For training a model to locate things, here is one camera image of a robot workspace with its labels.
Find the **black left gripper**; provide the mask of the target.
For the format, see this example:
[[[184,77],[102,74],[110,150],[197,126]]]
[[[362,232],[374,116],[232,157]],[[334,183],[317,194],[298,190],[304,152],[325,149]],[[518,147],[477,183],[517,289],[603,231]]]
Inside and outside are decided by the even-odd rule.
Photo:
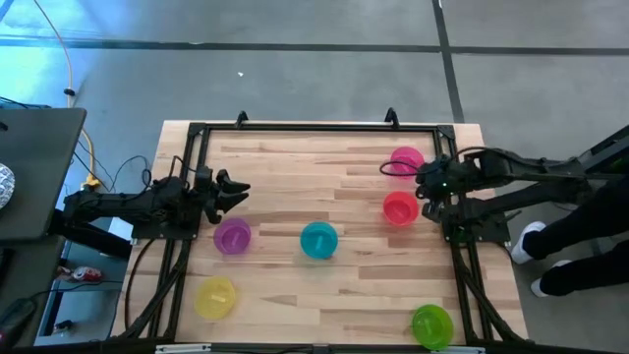
[[[199,167],[195,175],[194,189],[197,191],[198,204],[207,220],[211,224],[219,224],[223,214],[249,196],[244,192],[248,191],[251,185],[232,180],[225,169],[220,169],[216,176],[216,183],[222,192],[218,193],[212,174],[213,171],[209,167],[205,165]]]

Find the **red plastic bowl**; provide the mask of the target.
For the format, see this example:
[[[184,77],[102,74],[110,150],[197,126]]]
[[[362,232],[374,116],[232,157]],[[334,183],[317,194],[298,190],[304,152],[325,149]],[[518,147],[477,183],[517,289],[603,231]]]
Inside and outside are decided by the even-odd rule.
[[[419,215],[416,197],[401,191],[389,193],[383,200],[382,209],[385,219],[395,226],[408,226]]]

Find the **purple plastic bowl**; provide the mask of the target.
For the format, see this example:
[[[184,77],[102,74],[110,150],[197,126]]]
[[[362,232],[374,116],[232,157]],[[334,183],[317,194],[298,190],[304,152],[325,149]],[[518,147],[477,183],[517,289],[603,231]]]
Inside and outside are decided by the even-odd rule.
[[[223,255],[240,255],[247,251],[251,237],[252,230],[246,220],[230,218],[215,229],[213,242]]]

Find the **pink plastic bowl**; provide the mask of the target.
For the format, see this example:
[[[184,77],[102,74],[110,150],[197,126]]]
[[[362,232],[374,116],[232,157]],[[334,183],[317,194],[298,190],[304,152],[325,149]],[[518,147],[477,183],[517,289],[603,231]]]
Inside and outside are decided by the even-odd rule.
[[[412,179],[425,163],[424,156],[414,147],[398,147],[390,155],[389,171],[402,179]]]

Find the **yellow plastic bowl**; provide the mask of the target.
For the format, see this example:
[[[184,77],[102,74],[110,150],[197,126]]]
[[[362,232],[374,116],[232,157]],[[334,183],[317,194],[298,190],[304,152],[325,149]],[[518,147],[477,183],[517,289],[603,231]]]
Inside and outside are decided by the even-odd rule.
[[[196,313],[207,320],[226,317],[236,302],[236,291],[229,278],[212,276],[199,287],[194,301]]]

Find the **green plastic bowl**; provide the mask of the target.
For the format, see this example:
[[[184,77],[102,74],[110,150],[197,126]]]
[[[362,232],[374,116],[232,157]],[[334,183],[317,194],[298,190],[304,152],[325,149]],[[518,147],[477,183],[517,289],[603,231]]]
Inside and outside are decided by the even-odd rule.
[[[411,321],[416,340],[430,350],[441,350],[450,345],[454,327],[449,314],[433,304],[418,308]]]

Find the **teal plastic bowl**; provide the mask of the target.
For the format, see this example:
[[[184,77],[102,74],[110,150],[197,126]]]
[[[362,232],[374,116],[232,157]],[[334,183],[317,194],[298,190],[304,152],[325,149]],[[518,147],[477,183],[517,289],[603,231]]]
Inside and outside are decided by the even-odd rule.
[[[315,221],[308,224],[300,235],[302,251],[313,259],[329,259],[338,247],[338,234],[331,224]]]

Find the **person's white shoe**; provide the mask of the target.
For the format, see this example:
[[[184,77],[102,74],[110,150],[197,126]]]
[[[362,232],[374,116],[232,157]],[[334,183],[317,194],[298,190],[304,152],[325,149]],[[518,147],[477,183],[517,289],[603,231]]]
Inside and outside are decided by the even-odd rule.
[[[561,261],[556,262],[556,263],[552,266],[552,268],[555,268],[555,267],[560,267],[560,266],[566,266],[566,265],[568,265],[568,264],[570,264],[570,263],[571,263],[571,261],[570,261],[570,260],[561,260]],[[541,289],[541,281],[542,281],[542,279],[541,279],[541,278],[538,278],[538,279],[534,280],[534,281],[531,283],[530,288],[531,288],[532,293],[533,293],[535,296],[537,296],[537,297],[539,297],[539,298],[544,298],[544,297],[547,297],[547,294],[545,294],[545,293],[542,291],[542,289]]]
[[[545,224],[541,221],[534,221],[529,223],[521,232],[520,237],[517,243],[511,248],[510,256],[511,260],[517,264],[521,265],[528,261],[531,261],[533,257],[525,250],[524,243],[527,238],[527,235],[531,232],[539,232],[545,229]]]

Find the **black desk leg bar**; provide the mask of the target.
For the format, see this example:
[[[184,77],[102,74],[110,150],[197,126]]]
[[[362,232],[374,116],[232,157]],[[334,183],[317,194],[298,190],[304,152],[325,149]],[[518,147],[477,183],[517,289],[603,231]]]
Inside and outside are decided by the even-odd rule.
[[[132,251],[129,241],[89,223],[71,221],[59,209],[51,216],[48,232],[123,260],[128,260]]]

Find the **person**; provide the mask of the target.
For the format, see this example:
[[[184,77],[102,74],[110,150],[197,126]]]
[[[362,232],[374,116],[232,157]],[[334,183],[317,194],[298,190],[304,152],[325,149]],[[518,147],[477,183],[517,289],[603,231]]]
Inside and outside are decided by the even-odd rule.
[[[629,231],[629,176],[611,181],[567,216],[531,232],[525,250],[540,261],[575,244]],[[541,277],[547,297],[629,283],[629,239],[611,251],[550,268]]]

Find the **red drink can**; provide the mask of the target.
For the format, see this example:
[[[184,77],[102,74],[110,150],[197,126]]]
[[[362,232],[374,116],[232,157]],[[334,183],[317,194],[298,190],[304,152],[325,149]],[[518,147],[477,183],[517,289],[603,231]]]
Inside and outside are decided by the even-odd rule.
[[[72,272],[72,277],[77,282],[99,282],[103,275],[98,268],[79,266]]]

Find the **dark metal stand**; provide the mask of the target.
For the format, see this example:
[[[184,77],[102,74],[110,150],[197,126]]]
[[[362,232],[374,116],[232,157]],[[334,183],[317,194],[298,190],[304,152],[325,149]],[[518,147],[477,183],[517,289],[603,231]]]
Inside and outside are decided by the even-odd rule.
[[[629,125],[579,156],[588,174],[629,174]]]

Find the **crumpled silver foil ball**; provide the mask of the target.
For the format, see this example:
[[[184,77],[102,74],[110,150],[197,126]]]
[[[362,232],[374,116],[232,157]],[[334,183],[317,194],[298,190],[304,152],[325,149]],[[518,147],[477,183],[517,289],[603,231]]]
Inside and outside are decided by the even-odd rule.
[[[12,199],[15,188],[15,173],[7,165],[0,163],[0,209]]]

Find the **black metal table frame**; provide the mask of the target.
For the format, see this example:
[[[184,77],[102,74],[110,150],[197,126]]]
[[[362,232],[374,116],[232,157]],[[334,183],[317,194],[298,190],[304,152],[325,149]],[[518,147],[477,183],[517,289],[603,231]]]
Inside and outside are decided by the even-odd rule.
[[[251,185],[231,211],[252,230],[247,251],[223,255],[214,227],[202,222],[189,241],[140,242],[127,270],[113,331],[128,331],[172,266],[181,274],[137,348],[208,343],[219,354],[417,353],[415,311],[442,307],[454,324],[451,346],[506,354],[527,341],[510,260],[503,246],[450,243],[444,227],[418,215],[395,226],[383,214],[392,192],[412,193],[409,179],[379,165],[409,146],[432,158],[479,145],[478,126],[398,123],[167,121],[152,171],[192,178],[201,165],[226,169]],[[300,235],[323,221],[338,234],[329,259],[301,249]],[[236,302],[220,320],[194,309],[201,284],[225,276]]]

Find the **white bracket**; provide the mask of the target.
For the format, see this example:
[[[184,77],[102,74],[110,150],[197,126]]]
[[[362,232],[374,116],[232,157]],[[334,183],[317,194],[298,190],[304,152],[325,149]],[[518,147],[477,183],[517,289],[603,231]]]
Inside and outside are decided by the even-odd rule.
[[[154,354],[211,354],[208,343],[167,344],[157,345]]]
[[[429,354],[486,354],[486,349],[483,347],[448,346],[441,350],[430,351]]]

